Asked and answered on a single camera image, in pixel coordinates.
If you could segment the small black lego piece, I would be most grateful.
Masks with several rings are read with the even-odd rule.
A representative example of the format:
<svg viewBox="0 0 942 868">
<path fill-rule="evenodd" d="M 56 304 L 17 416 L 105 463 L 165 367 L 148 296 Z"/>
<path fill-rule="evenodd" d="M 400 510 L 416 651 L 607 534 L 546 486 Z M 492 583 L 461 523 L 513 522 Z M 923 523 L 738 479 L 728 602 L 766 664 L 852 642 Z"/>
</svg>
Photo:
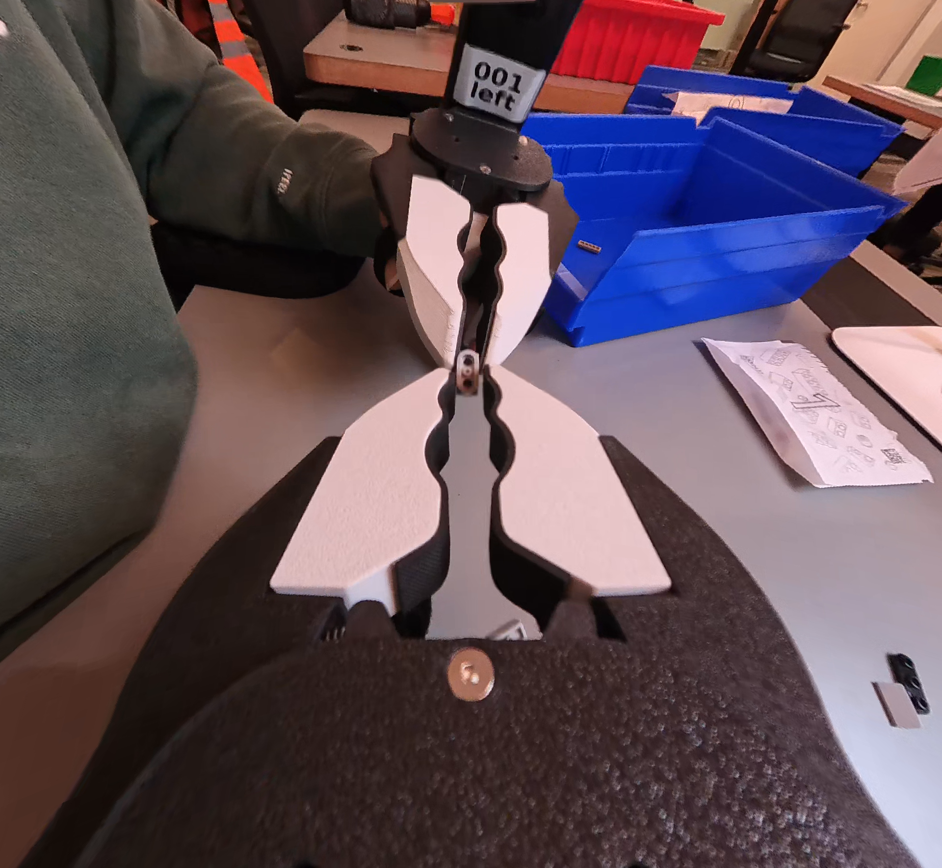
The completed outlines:
<svg viewBox="0 0 942 868">
<path fill-rule="evenodd" d="M 888 653 L 887 659 L 894 683 L 899 684 L 904 689 L 916 714 L 928 715 L 931 713 L 931 706 L 925 695 L 914 661 L 901 652 Z"/>
</svg>

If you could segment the orange traffic cone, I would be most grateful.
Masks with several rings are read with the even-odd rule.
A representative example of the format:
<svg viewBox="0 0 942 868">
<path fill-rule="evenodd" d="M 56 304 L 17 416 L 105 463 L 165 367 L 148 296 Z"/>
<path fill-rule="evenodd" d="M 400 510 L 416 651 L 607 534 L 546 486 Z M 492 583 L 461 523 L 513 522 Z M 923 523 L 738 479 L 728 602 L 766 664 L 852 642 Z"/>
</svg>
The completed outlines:
<svg viewBox="0 0 942 868">
<path fill-rule="evenodd" d="M 222 64 L 237 74 L 267 101 L 273 103 L 271 92 L 249 50 L 228 0 L 206 0 Z"/>
</svg>

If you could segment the red plastic bin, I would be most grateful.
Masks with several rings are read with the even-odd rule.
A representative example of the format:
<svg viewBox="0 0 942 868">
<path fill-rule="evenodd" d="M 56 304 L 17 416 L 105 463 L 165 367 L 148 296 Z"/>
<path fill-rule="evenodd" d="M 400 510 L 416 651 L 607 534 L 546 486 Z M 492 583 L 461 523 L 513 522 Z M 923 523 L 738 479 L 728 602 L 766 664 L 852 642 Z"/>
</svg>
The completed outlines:
<svg viewBox="0 0 942 868">
<path fill-rule="evenodd" d="M 689 70 L 725 16 L 677 0 L 584 0 L 552 73 L 637 84 L 645 69 Z"/>
</svg>

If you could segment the white paper sheet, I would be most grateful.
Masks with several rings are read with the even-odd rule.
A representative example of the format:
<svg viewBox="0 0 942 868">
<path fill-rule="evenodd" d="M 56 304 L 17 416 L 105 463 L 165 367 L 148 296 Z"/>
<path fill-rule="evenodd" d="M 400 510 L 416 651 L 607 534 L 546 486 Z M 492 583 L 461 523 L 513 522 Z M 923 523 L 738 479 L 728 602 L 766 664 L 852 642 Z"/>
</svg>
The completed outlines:
<svg viewBox="0 0 942 868">
<path fill-rule="evenodd" d="M 742 94 L 695 93 L 688 91 L 668 92 L 666 98 L 672 104 L 671 115 L 694 119 L 700 125 L 721 110 L 764 112 L 773 115 L 787 113 L 793 104 L 791 98 L 758 97 Z"/>
</svg>

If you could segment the blue plastic bin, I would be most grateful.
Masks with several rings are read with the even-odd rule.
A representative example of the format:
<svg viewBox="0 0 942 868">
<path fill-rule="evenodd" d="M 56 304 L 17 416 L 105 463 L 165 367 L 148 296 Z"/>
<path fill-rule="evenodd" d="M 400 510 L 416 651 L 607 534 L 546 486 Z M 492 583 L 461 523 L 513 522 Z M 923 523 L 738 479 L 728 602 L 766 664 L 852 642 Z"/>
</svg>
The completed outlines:
<svg viewBox="0 0 942 868">
<path fill-rule="evenodd" d="M 699 126 L 727 121 L 853 177 L 862 176 L 902 132 L 899 124 L 808 86 L 792 90 L 785 82 L 654 65 L 643 72 L 623 112 L 671 115 L 666 94 L 681 90 L 793 99 L 784 114 L 721 110 Z"/>
<path fill-rule="evenodd" d="M 579 217 L 543 309 L 575 347 L 790 304 L 900 199 L 719 121 L 541 113 Z"/>
</svg>

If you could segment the wooden workbench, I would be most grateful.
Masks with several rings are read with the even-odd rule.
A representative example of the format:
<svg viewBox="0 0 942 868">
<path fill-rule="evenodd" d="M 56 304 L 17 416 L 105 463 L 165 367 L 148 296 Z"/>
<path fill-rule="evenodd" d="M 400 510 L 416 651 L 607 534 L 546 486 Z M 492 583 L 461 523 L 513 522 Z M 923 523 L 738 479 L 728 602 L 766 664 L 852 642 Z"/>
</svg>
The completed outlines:
<svg viewBox="0 0 942 868">
<path fill-rule="evenodd" d="M 380 29 L 336 17 L 303 50 L 308 79 L 324 84 L 441 97 L 457 32 L 453 27 Z M 536 111 L 620 113 L 634 87 L 549 75 Z"/>
</svg>

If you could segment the white printed paper bag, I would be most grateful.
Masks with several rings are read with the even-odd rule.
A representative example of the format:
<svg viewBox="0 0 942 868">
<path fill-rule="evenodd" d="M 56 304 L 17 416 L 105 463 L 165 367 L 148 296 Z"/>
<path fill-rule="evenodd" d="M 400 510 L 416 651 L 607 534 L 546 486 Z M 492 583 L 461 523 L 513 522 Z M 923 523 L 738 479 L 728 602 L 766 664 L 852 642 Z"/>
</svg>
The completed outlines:
<svg viewBox="0 0 942 868">
<path fill-rule="evenodd" d="M 794 342 L 702 344 L 771 447 L 810 485 L 932 484 L 928 467 L 882 425 L 805 346 Z"/>
</svg>

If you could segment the person's torso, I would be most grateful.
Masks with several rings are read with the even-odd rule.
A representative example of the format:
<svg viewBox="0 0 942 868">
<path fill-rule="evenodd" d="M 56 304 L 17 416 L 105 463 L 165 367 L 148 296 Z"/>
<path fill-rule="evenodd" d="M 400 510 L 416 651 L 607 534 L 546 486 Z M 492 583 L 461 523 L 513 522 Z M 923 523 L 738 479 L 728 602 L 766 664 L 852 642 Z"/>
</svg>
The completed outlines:
<svg viewBox="0 0 942 868">
<path fill-rule="evenodd" d="M 7 654 L 131 550 L 166 497 L 197 372 L 145 179 L 219 62 L 154 0 L 1 10 Z"/>
</svg>

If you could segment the white book stand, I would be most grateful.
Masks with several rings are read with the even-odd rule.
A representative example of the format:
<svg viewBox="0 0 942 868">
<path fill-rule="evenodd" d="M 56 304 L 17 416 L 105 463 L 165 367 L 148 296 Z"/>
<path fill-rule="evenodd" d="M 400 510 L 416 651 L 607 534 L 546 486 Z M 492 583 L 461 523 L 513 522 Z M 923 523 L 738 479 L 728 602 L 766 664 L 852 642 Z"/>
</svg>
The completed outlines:
<svg viewBox="0 0 942 868">
<path fill-rule="evenodd" d="M 941 444 L 941 328 L 841 327 L 834 347 L 928 438 Z"/>
</svg>

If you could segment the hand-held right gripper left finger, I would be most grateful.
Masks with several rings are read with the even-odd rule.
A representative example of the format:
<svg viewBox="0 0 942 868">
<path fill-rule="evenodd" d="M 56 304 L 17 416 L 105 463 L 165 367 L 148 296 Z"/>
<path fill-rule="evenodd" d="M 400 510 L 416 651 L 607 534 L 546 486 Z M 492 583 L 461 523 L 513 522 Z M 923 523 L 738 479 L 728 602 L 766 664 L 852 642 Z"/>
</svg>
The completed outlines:
<svg viewBox="0 0 942 868">
<path fill-rule="evenodd" d="M 437 368 L 377 403 L 336 444 L 273 573 L 273 591 L 414 610 L 444 584 L 454 377 Z"/>
</svg>

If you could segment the person's left forearm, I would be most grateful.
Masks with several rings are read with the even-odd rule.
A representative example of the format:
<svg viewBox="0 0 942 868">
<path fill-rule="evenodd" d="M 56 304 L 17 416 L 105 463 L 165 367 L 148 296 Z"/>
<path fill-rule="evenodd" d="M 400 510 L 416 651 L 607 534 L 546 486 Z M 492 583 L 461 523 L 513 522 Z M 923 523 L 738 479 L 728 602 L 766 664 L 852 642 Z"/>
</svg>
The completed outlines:
<svg viewBox="0 0 942 868">
<path fill-rule="evenodd" d="M 371 258 L 383 233 L 376 155 L 346 132 L 292 121 L 213 63 L 149 154 L 146 204 L 159 222 L 231 240 Z"/>
</svg>

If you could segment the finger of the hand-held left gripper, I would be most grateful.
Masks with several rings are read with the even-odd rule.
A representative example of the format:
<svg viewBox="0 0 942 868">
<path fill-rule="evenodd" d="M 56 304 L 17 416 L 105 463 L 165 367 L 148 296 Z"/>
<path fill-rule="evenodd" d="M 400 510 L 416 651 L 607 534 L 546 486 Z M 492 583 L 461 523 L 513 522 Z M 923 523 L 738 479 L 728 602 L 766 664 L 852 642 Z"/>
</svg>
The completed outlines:
<svg viewBox="0 0 942 868">
<path fill-rule="evenodd" d="M 460 239 L 473 221 L 469 202 L 443 181 L 413 176 L 397 275 L 418 335 L 442 368 L 453 368 L 465 316 Z"/>
<path fill-rule="evenodd" d="M 523 202 L 498 205 L 483 228 L 480 252 L 475 344 L 487 368 L 503 364 L 522 342 L 548 293 L 548 214 Z"/>
</svg>

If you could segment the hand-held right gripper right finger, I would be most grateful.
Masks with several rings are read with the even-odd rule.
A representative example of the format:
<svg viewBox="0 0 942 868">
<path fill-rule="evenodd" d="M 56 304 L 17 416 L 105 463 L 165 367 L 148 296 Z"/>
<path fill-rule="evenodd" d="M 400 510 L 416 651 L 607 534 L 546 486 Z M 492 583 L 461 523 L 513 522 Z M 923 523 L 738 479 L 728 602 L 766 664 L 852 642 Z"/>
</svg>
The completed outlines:
<svg viewBox="0 0 942 868">
<path fill-rule="evenodd" d="M 513 372 L 483 377 L 491 427 L 490 568 L 515 604 L 660 594 L 672 584 L 606 441 Z"/>
</svg>

